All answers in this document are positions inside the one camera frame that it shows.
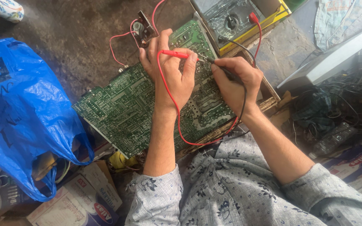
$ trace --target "patterned shirt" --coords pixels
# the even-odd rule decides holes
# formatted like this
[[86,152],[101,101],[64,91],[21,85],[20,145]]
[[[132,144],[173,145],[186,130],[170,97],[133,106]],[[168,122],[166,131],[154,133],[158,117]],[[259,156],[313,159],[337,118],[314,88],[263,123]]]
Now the patterned shirt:
[[362,225],[362,194],[320,164],[281,186],[251,133],[130,188],[126,225]]

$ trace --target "hand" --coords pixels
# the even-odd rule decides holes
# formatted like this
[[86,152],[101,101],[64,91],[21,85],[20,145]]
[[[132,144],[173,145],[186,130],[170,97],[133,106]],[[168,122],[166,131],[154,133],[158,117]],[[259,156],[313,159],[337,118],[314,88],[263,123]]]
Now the hand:
[[[163,116],[177,116],[177,109],[174,102],[168,95],[163,79],[157,66],[157,53],[160,50],[168,50],[168,36],[173,31],[167,29],[161,32],[160,37],[153,38],[149,44],[149,59],[146,58],[146,51],[139,49],[139,60],[145,71],[150,75],[155,85],[154,112]],[[179,109],[187,103],[195,85],[195,65],[198,55],[189,49],[174,49],[174,51],[189,54],[184,64],[184,72],[178,70],[181,59],[161,54],[159,57],[160,66],[163,71],[168,89],[177,102]]]
[[217,65],[224,66],[230,72],[238,75],[244,82],[247,88],[247,101],[245,102],[245,114],[249,114],[258,109],[256,98],[258,95],[259,87],[261,85],[263,72],[259,69],[253,68],[244,58],[222,58],[216,59],[215,64],[212,64],[212,72],[223,99],[227,105],[231,107],[237,116],[240,116],[241,109],[244,101],[244,88],[236,83],[230,81],[223,70]]

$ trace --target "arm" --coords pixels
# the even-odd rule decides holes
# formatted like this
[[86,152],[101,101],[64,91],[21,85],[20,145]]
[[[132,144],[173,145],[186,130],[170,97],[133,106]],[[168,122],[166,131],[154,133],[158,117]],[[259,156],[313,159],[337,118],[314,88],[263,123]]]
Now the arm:
[[[314,162],[289,141],[256,105],[256,97],[264,74],[241,57],[217,59],[215,63],[234,70],[243,80],[247,88],[247,101],[241,120],[254,136],[274,176],[280,183],[287,184],[305,175]],[[239,115],[243,105],[243,87],[229,81],[216,65],[212,65],[212,71],[224,100]]]
[[[155,101],[150,144],[143,175],[130,183],[135,192],[126,225],[178,225],[179,201],[183,185],[175,164],[174,123],[177,110],[158,71],[157,53],[168,49],[171,29],[161,32],[149,44],[149,59],[144,49],[140,49],[143,68],[154,81]],[[178,70],[180,59],[167,55],[160,56],[164,79],[178,106],[182,108],[188,101],[195,81],[195,64],[198,55],[189,49],[174,49],[189,54],[184,64],[184,72]]]
[[[284,186],[286,197],[303,214],[315,215],[327,225],[362,225],[362,195],[320,164],[314,164],[262,114],[256,105],[263,73],[243,58],[215,61],[241,77],[247,87],[247,103],[242,121],[250,129],[274,176]],[[226,103],[241,112],[244,91],[212,65],[214,78]]]
[[[154,38],[149,45],[149,60],[144,49],[140,49],[140,61],[143,68],[154,81],[155,101],[152,120],[152,130],[148,156],[143,174],[157,177],[171,172],[175,168],[174,123],[177,109],[167,93],[164,82],[157,67],[157,53],[168,50],[168,36],[171,29],[162,31],[159,38]],[[160,64],[168,89],[171,91],[181,109],[191,96],[195,81],[195,64],[198,55],[189,49],[174,49],[174,51],[189,54],[184,64],[184,72],[178,70],[180,59],[161,54]]]

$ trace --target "circuit board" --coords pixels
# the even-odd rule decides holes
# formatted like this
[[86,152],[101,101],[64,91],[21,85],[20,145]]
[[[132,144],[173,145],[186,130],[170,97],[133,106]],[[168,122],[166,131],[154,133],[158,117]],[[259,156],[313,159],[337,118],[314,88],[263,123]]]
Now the circuit board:
[[[216,58],[202,25],[194,20],[174,31],[168,45],[170,49],[188,48],[209,59]],[[181,60],[181,72],[184,62]],[[126,158],[130,158],[149,146],[154,82],[138,63],[104,88],[96,86],[91,89],[72,108]],[[189,142],[197,141],[235,116],[220,95],[209,62],[197,62],[195,87],[180,115],[181,132]],[[188,146],[179,136],[177,123],[174,143],[176,152]]]

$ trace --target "yellow box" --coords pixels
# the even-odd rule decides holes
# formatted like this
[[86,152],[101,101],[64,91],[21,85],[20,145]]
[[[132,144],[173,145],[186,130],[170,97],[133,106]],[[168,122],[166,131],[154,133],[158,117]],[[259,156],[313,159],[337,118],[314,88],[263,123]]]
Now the yellow box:
[[[262,29],[266,28],[267,26],[269,26],[269,25],[275,23],[276,21],[281,20],[282,18],[287,17],[291,14],[290,9],[284,3],[283,0],[257,0],[257,2],[255,0],[253,0],[253,2],[255,5],[257,5],[259,10],[265,17],[267,15],[269,15],[266,17],[265,20],[260,22]],[[207,27],[208,24],[206,21],[204,21],[204,26],[208,30],[208,27]],[[247,32],[245,32],[244,34],[242,34],[241,36],[236,38],[234,41],[238,42],[238,43],[242,43],[258,32],[259,32],[258,26],[255,25],[253,28],[251,28],[250,30],[248,30]],[[227,53],[228,51],[230,51],[231,49],[233,49],[234,47],[237,46],[234,43],[228,43],[227,45],[225,45],[224,47],[219,49],[217,47],[216,42],[214,41],[214,38],[212,37],[211,33],[210,32],[207,32],[207,33],[208,33],[208,37],[210,39],[212,39],[211,42],[212,42],[213,48],[216,50],[216,52],[220,56],[224,55],[225,53]]]

